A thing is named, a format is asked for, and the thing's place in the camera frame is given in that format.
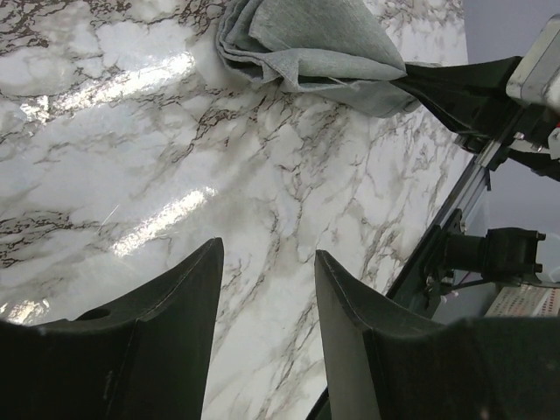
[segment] gray wall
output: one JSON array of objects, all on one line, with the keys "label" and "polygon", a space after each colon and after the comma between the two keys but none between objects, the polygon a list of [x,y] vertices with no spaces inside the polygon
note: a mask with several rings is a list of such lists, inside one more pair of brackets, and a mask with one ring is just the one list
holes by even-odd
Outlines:
[{"label": "gray wall", "polygon": [[[560,13],[560,0],[463,0],[472,63],[525,55],[540,30]],[[516,226],[560,234],[560,183],[514,161],[492,174],[491,228]]]}]

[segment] marble table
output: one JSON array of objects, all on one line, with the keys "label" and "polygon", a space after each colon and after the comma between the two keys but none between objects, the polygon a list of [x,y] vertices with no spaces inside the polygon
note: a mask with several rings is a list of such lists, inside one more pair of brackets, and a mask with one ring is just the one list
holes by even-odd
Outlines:
[{"label": "marble table", "polygon": [[[303,419],[326,385],[313,257],[385,291],[469,156],[423,109],[248,86],[227,0],[0,9],[0,316],[74,319],[220,236],[203,418]],[[460,0],[367,0],[406,60],[466,62]]]}]

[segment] gray cloth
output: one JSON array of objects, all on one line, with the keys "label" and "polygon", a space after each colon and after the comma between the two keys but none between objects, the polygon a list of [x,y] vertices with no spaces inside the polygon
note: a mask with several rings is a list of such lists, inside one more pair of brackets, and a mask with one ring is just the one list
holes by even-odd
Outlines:
[{"label": "gray cloth", "polygon": [[389,81],[404,61],[363,0],[232,0],[216,36],[226,67],[253,82],[282,80],[360,112],[410,112],[416,98]]}]

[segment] folded cloth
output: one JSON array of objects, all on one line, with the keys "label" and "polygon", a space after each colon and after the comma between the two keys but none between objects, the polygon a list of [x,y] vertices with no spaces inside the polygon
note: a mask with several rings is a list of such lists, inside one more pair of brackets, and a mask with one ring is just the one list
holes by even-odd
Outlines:
[{"label": "folded cloth", "polygon": [[389,81],[404,61],[363,0],[231,0],[216,47],[227,68],[258,83],[282,80],[368,116],[410,112],[418,100]]}]

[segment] marble tabletop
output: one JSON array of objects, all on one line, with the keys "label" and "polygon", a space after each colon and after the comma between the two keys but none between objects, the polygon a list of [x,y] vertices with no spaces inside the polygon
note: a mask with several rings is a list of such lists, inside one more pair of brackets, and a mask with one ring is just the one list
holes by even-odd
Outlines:
[{"label": "marble tabletop", "polygon": [[[466,62],[460,0],[366,1],[406,60]],[[232,77],[226,3],[2,3],[0,317],[74,319],[220,236],[203,418],[303,419],[326,385],[315,250],[385,291],[469,156],[424,109]]]}]

